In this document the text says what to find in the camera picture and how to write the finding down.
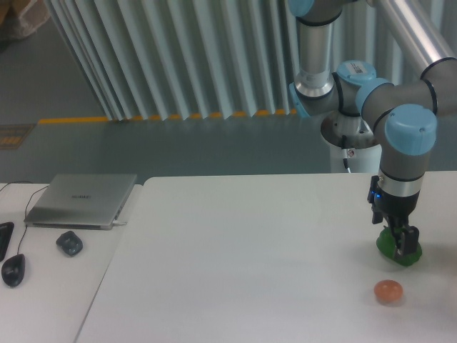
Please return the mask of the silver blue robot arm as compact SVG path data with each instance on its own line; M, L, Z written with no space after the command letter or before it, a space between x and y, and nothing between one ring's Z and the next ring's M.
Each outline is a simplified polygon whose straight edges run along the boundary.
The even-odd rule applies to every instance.
M416 207L437 118L456 113L456 55L417 1L372 1L419 79L395 85L364 61L345 61L331 71L333 25L344 1L290 1L298 25L299 72L290 85L304 117L325 114L321 135L338 147L344 168L362 149L361 128L381 148L378 173L367 200L372 222L383 224L378 250L403 266L419 260L419 230L409 222Z

